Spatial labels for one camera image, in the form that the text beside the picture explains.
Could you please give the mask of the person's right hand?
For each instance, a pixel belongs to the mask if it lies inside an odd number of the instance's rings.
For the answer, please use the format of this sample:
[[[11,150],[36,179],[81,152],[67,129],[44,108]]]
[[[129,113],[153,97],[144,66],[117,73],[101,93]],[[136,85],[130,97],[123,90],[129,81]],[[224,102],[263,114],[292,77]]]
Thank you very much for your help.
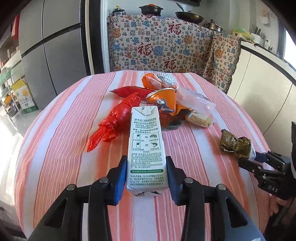
[[[278,214],[281,206],[288,208],[291,203],[292,203],[292,199],[282,200],[272,195],[269,203],[269,215],[272,216],[273,214]]]

